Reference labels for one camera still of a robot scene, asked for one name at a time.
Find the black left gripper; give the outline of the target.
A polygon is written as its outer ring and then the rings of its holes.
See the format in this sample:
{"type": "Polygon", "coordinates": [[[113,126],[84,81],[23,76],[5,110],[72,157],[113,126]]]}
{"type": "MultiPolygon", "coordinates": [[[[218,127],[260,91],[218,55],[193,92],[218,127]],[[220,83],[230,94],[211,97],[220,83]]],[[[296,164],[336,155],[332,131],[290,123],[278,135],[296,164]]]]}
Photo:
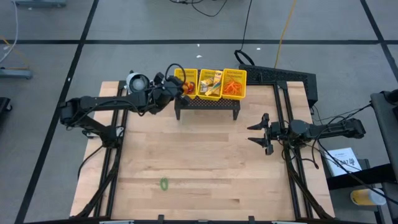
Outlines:
{"type": "Polygon", "coordinates": [[[174,99],[178,99],[181,105],[189,105],[190,97],[183,95],[183,88],[189,88],[189,82],[186,79],[168,78],[155,89],[155,104],[167,106],[174,99]]]}

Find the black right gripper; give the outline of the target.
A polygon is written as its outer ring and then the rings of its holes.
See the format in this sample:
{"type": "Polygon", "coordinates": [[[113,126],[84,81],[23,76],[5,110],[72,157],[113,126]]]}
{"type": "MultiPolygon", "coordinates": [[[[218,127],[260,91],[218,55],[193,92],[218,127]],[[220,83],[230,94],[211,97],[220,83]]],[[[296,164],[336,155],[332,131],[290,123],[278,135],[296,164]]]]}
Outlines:
{"type": "Polygon", "coordinates": [[[263,138],[248,138],[248,140],[263,147],[265,149],[267,156],[271,155],[274,152],[271,141],[286,139],[289,130],[288,128],[283,128],[278,121],[270,123],[268,113],[264,113],[262,115],[262,120],[260,123],[247,127],[247,129],[249,130],[264,129],[263,138]]]}

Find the white yellow snack packet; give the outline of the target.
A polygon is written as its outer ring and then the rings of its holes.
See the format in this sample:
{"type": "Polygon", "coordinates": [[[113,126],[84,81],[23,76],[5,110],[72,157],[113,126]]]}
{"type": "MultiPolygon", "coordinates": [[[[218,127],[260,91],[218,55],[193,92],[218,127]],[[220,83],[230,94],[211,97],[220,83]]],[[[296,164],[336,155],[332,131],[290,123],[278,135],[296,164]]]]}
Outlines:
{"type": "Polygon", "coordinates": [[[200,82],[200,93],[206,93],[213,86],[213,78],[206,78],[200,82]]]}

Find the yellow crayon pack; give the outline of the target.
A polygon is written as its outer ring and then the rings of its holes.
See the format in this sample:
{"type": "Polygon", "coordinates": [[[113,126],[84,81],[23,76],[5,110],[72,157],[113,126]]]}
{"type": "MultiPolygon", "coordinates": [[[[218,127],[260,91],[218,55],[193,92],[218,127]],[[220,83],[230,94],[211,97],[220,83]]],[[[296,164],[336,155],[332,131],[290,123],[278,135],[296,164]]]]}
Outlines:
{"type": "Polygon", "coordinates": [[[206,96],[210,95],[219,95],[221,88],[221,82],[214,83],[212,86],[209,86],[207,91],[205,92],[206,96]]]}

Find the yellow plastic basket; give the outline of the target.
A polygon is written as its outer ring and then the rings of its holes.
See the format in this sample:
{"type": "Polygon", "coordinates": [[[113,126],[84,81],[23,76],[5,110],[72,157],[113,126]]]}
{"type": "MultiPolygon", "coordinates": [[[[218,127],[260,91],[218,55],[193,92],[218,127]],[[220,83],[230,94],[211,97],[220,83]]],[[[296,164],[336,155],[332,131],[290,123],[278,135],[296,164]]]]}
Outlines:
{"type": "Polygon", "coordinates": [[[221,86],[221,97],[229,100],[242,100],[246,97],[247,71],[226,68],[223,70],[223,79],[221,86]],[[224,95],[223,90],[226,84],[230,81],[240,82],[242,84],[242,95],[224,95]]]}
{"type": "Polygon", "coordinates": [[[178,79],[183,79],[184,78],[184,79],[187,80],[187,82],[194,82],[196,84],[196,87],[195,87],[196,93],[193,94],[193,95],[187,95],[191,99],[194,99],[197,96],[198,70],[197,69],[193,69],[193,68],[185,69],[185,75],[184,75],[181,68],[176,68],[175,71],[174,71],[174,76],[177,77],[178,79]]]}
{"type": "Polygon", "coordinates": [[[219,95],[210,95],[206,96],[205,93],[200,93],[200,82],[206,78],[214,78],[216,70],[207,70],[203,69],[200,71],[200,77],[198,81],[198,88],[197,88],[197,96],[202,100],[211,100],[211,101],[218,101],[221,99],[221,88],[219,95]]]}

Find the black perforated metal panel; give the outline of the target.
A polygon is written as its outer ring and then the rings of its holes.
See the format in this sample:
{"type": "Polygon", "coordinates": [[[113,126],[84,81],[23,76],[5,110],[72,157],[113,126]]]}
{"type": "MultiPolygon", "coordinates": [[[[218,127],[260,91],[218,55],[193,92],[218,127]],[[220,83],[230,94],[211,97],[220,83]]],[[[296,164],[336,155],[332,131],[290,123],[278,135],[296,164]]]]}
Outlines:
{"type": "Polygon", "coordinates": [[[313,73],[281,70],[276,68],[259,67],[254,65],[240,65],[240,70],[247,71],[248,85],[265,85],[278,81],[302,82],[311,108],[318,101],[317,79],[313,73]]]}

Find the white printed paper sheet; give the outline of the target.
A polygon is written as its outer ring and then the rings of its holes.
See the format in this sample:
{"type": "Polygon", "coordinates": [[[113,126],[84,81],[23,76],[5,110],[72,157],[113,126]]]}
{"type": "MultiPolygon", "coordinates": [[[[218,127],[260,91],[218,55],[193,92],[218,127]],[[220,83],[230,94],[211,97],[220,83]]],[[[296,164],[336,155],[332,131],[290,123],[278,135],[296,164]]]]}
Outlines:
{"type": "Polygon", "coordinates": [[[324,152],[325,160],[332,177],[346,174],[348,172],[361,171],[362,168],[352,150],[352,148],[334,149],[324,152]]]}

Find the yellow white cylinder container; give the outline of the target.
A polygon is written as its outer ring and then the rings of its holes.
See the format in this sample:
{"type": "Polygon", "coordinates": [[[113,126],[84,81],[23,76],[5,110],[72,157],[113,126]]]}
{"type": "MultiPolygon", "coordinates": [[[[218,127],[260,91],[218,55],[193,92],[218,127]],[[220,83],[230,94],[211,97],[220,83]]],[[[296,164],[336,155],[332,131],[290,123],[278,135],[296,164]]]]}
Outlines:
{"type": "Polygon", "coordinates": [[[381,206],[386,204],[381,189],[360,189],[350,193],[351,201],[359,206],[381,206]]]}

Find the black side table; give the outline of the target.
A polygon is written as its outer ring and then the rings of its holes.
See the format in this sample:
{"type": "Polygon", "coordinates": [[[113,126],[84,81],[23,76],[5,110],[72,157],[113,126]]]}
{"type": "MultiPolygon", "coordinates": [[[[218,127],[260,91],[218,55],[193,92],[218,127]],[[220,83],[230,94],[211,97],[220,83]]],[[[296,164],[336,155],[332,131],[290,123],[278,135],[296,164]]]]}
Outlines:
{"type": "Polygon", "coordinates": [[[385,195],[398,201],[398,89],[371,95],[389,163],[355,172],[365,184],[381,184],[385,195]]]}

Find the grey metal floor base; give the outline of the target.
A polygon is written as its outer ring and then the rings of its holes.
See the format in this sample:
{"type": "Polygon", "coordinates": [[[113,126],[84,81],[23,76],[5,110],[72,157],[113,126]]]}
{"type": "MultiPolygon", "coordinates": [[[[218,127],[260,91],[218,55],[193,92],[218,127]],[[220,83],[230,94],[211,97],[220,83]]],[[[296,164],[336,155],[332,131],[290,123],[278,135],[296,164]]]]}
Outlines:
{"type": "Polygon", "coordinates": [[[38,7],[38,8],[53,8],[65,7],[66,0],[12,0],[17,6],[21,7],[38,7]]]}
{"type": "Polygon", "coordinates": [[[30,70],[13,70],[0,68],[0,78],[25,78],[27,80],[32,78],[30,70]]]}

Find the black floor object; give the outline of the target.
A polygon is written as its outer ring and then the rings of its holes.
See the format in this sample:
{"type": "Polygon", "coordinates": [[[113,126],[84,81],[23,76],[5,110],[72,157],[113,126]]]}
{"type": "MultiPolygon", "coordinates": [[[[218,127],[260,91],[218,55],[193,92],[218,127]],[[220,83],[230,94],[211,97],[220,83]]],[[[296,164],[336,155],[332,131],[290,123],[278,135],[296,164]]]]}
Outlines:
{"type": "Polygon", "coordinates": [[[11,100],[6,97],[0,97],[0,114],[12,111],[11,100]]]}

